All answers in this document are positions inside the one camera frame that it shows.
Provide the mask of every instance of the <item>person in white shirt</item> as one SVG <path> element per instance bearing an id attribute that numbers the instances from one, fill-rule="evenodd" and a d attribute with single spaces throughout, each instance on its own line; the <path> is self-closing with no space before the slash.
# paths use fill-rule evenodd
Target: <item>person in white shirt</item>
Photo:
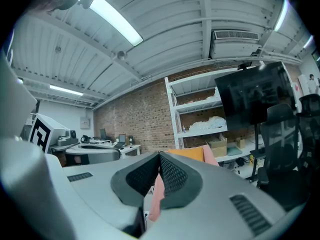
<path id="1" fill-rule="evenodd" d="M 311 94 L 319 94 L 319 81 L 313 74 L 310 74 L 309 90 Z"/>

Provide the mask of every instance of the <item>ceiling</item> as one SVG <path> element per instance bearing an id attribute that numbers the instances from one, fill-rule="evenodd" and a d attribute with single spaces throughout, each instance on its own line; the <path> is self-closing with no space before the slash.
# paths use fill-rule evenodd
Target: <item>ceiling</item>
<path id="1" fill-rule="evenodd" d="M 283 0 L 106 0 L 142 36 L 132 46 L 91 9 L 27 13 L 17 22 L 13 68 L 40 100 L 96 109 L 142 85 L 216 61 L 266 60 L 300 64 L 310 33 L 290 6 L 274 32 Z M 258 34 L 258 40 L 219 39 L 213 31 Z M 251 53 L 260 52 L 252 57 Z M 126 60 L 116 54 L 125 51 Z M 84 93 L 49 89 L 49 85 Z"/>

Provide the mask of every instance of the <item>orange cushion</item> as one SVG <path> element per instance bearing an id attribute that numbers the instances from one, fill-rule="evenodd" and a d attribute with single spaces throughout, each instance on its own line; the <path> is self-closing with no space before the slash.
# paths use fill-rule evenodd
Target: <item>orange cushion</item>
<path id="1" fill-rule="evenodd" d="M 202 147 L 190 149 L 169 149 L 168 153 L 204 162 L 204 149 Z"/>

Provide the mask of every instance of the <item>black monitor screen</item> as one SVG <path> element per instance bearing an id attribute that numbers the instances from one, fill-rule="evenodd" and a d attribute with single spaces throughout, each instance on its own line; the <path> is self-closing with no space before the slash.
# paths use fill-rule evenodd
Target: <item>black monitor screen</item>
<path id="1" fill-rule="evenodd" d="M 228 130 L 267 121 L 267 109 L 279 103 L 296 109 L 294 91 L 281 62 L 240 70 L 215 82 Z"/>
<path id="2" fill-rule="evenodd" d="M 120 134 L 119 135 L 119 142 L 126 142 L 126 135 L 125 134 Z"/>
<path id="3" fill-rule="evenodd" d="M 100 137 L 102 140 L 106 140 L 107 139 L 107 135 L 106 135 L 106 129 L 100 129 Z"/>

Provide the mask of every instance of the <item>pink fabric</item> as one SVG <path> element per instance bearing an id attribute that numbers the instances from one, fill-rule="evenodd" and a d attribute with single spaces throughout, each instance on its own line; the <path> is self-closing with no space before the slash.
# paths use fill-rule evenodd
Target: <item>pink fabric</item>
<path id="1" fill-rule="evenodd" d="M 203 145 L 202 148 L 204 162 L 213 166 L 219 166 L 209 145 Z M 151 208 L 148 216 L 149 220 L 153 222 L 155 222 L 157 218 L 160 216 L 160 201 L 165 198 L 164 193 L 165 185 L 162 178 L 160 177 L 160 174 L 158 174 L 158 176 L 155 179 L 154 191 L 151 200 Z"/>

